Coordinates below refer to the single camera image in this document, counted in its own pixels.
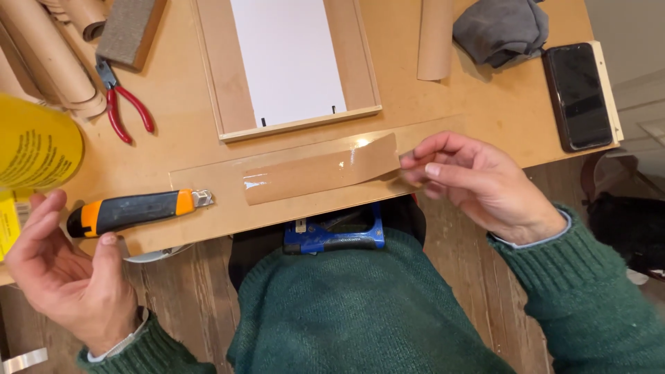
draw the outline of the yellow can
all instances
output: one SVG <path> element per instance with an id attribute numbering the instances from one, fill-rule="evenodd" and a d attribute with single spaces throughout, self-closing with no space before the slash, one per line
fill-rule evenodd
<path id="1" fill-rule="evenodd" d="M 0 190 L 54 188 L 82 157 L 83 139 L 69 116 L 0 93 Z"/>

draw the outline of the wooden workbench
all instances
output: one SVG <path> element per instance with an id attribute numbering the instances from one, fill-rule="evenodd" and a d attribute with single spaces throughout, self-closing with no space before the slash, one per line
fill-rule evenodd
<path id="1" fill-rule="evenodd" d="M 473 2 L 456 0 L 455 17 Z M 148 107 L 157 131 L 154 136 L 146 133 L 138 113 L 124 99 L 119 105 L 121 117 L 135 140 L 134 146 L 118 139 L 106 115 L 83 124 L 83 163 L 63 186 L 69 195 L 68 207 L 80 205 L 81 201 L 171 190 L 170 173 L 176 170 L 455 114 L 465 115 L 462 131 L 467 135 L 494 143 L 522 167 L 571 156 L 559 145 L 540 59 L 495 71 L 474 66 L 456 47 L 451 77 L 441 83 L 418 81 L 420 1 L 360 0 L 360 5 L 383 111 L 370 118 L 226 145 L 217 139 L 196 2 L 169 1 L 144 71 L 135 75 L 115 69 L 120 83 Z M 540 6 L 549 14 L 546 47 L 593 40 L 583 0 L 547 1 Z M 93 49 L 83 45 L 78 52 L 92 66 Z M 416 134 L 422 138 L 427 135 Z M 335 199 L 319 202 L 306 196 L 292 198 L 280 209 L 249 214 L 250 207 L 244 201 L 229 201 L 225 191 L 212 192 L 216 209 L 227 210 L 223 222 L 207 222 L 207 212 L 200 210 L 182 218 L 124 230 L 121 234 L 130 253 L 161 250 L 391 195 L 388 185 L 378 185 L 363 194 L 336 195 Z M 81 244 L 86 251 L 94 245 L 94 240 Z"/>

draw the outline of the barcode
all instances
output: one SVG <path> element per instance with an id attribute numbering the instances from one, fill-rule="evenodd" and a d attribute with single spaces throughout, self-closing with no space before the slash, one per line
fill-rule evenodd
<path id="1" fill-rule="evenodd" d="M 30 204 L 26 202 L 15 202 L 14 209 L 16 209 L 16 215 L 19 217 L 19 225 L 21 225 L 21 230 L 23 226 L 28 222 L 28 217 L 30 217 Z"/>

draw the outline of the knit sweater sleeve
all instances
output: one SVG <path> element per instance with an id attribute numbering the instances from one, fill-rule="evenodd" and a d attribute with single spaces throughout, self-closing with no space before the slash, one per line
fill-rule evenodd
<path id="1" fill-rule="evenodd" d="M 137 338 L 120 353 L 99 363 L 88 361 L 83 347 L 78 366 L 90 374 L 216 374 L 215 365 L 200 363 L 180 342 L 170 337 L 150 312 Z"/>
<path id="2" fill-rule="evenodd" d="M 513 249 L 488 235 L 526 291 L 557 373 L 665 373 L 665 325 L 626 278 L 622 258 L 570 209 L 571 229 Z"/>

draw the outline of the white paper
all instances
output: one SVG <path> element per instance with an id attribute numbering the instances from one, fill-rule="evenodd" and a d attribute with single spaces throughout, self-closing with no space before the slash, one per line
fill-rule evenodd
<path id="1" fill-rule="evenodd" d="M 231 0 L 257 127 L 345 112 L 323 0 Z"/>

